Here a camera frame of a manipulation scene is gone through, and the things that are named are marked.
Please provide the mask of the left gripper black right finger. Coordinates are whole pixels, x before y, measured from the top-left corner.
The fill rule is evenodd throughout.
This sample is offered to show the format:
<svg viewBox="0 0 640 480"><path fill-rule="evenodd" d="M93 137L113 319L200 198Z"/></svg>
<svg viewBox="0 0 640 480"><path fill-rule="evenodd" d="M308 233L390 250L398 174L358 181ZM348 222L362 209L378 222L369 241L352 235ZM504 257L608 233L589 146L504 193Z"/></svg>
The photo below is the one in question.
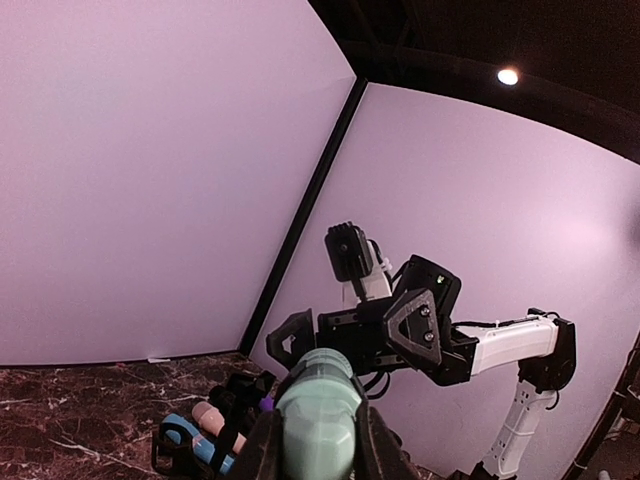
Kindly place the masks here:
<svg viewBox="0 0 640 480"><path fill-rule="evenodd" d="M364 480L419 479L416 468L386 426L381 414L369 405L356 413L357 445L354 477Z"/></svg>

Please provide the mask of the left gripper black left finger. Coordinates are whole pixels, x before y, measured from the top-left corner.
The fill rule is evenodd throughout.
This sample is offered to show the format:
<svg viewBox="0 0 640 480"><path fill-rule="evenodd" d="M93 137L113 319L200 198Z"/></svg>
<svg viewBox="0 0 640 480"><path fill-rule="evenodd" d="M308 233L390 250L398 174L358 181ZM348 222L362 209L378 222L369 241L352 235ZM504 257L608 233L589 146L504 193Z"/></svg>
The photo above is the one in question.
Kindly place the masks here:
<svg viewBox="0 0 640 480"><path fill-rule="evenodd" d="M283 419L279 412L263 413L232 467L239 480L283 479Z"/></svg>

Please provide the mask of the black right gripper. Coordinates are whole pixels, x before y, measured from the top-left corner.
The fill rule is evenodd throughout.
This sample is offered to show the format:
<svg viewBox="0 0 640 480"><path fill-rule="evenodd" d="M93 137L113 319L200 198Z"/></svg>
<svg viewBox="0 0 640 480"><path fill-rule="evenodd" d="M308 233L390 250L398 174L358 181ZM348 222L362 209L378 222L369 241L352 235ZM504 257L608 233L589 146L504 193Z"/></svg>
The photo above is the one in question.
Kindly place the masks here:
<svg viewBox="0 0 640 480"><path fill-rule="evenodd" d="M315 348L313 312L293 313L266 336L266 351L287 371ZM342 353L354 373L392 372L400 357L413 369L435 370L442 362L436 307L426 288L390 302L362 302L320 314L317 346Z"/></svg>

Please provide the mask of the purple toy microphone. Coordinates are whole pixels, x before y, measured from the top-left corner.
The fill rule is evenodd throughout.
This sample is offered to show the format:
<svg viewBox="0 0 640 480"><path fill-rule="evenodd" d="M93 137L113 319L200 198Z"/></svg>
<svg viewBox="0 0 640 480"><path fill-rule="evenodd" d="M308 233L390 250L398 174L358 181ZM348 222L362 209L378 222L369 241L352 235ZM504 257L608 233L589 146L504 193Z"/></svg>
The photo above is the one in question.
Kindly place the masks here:
<svg viewBox="0 0 640 480"><path fill-rule="evenodd" d="M274 399L271 396L264 397L260 403L259 407L263 412L269 412L274 410Z"/></svg>

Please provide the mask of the light blue toy microphone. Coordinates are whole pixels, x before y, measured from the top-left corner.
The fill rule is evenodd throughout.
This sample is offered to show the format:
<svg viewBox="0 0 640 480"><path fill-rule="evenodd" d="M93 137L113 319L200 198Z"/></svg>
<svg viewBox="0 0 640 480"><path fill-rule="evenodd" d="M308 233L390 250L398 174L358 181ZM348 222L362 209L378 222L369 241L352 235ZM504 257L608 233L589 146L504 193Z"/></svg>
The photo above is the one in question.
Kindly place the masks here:
<svg viewBox="0 0 640 480"><path fill-rule="evenodd" d="M177 414L167 415L152 437L151 466L166 477L216 479L227 476L234 457L227 455L219 470L212 469L215 445L189 421Z"/></svg>

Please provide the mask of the stand holding cream microphone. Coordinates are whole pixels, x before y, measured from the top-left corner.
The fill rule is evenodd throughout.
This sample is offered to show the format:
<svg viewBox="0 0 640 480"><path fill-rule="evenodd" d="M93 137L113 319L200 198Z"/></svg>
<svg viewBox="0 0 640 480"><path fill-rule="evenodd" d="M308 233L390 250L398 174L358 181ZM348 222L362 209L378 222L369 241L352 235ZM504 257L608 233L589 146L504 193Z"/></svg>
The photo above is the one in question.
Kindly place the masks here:
<svg viewBox="0 0 640 480"><path fill-rule="evenodd" d="M275 376L234 373L197 403L191 420L172 413L152 436L151 466L165 477L215 479L230 473L247 438L242 433L251 413L270 398Z"/></svg>

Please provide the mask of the cream white toy microphone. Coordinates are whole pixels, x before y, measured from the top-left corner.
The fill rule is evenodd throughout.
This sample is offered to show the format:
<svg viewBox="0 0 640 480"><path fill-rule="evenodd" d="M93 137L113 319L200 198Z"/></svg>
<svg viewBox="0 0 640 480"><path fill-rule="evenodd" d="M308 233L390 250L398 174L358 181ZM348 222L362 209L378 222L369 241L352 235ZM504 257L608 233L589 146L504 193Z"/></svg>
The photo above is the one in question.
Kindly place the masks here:
<svg viewBox="0 0 640 480"><path fill-rule="evenodd" d="M191 410L191 416L198 426L215 437L220 435L225 425L221 412L207 401L198 402Z"/></svg>

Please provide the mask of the mint green toy microphone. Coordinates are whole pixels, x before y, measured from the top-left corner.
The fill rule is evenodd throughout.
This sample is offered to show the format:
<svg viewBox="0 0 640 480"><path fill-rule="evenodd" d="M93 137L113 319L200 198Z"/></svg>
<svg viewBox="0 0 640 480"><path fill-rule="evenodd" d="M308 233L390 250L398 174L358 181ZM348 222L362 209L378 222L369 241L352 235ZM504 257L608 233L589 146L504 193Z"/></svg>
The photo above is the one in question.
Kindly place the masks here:
<svg viewBox="0 0 640 480"><path fill-rule="evenodd" d="M277 394L282 458L289 479L347 479L354 466L362 395L347 358L330 348L304 354Z"/></svg>

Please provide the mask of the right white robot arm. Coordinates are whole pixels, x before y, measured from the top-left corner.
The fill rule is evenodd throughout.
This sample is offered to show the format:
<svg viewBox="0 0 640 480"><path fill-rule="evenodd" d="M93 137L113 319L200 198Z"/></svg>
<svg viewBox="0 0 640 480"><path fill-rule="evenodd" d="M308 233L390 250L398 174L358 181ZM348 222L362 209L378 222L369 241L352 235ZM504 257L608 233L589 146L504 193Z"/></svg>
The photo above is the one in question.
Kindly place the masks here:
<svg viewBox="0 0 640 480"><path fill-rule="evenodd" d="M414 255L396 274L385 261L338 260L343 308L291 315L266 339L268 354L288 370L322 347L345 356L352 374L381 377L412 368L439 386L452 386L505 364L518 366L516 393L473 479L514 479L544 411L555 407L576 369L572 322L531 308L519 319L454 323L450 313L461 281Z"/></svg>

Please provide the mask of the round ceiling light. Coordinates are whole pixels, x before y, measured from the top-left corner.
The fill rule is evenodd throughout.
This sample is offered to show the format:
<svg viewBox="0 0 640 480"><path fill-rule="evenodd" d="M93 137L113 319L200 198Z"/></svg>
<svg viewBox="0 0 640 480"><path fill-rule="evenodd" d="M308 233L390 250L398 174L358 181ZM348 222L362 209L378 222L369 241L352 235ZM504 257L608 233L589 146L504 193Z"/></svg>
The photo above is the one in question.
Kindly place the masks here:
<svg viewBox="0 0 640 480"><path fill-rule="evenodd" d="M519 73L514 68L503 68L497 72L497 80L506 86L515 86L519 82Z"/></svg>

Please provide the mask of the black corner frame post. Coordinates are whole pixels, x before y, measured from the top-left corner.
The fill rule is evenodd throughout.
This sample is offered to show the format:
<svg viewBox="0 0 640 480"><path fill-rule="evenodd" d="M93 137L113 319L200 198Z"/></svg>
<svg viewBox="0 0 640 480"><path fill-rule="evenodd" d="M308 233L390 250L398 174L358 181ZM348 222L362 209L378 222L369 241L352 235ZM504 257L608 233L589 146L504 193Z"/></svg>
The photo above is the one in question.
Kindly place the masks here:
<svg viewBox="0 0 640 480"><path fill-rule="evenodd" d="M342 106L331 134L325 143L312 176L295 211L281 247L276 255L256 306L242 335L237 351L249 357L257 343L280 285L286 275L297 245L321 193L335 158L368 86L365 77L357 77Z"/></svg>

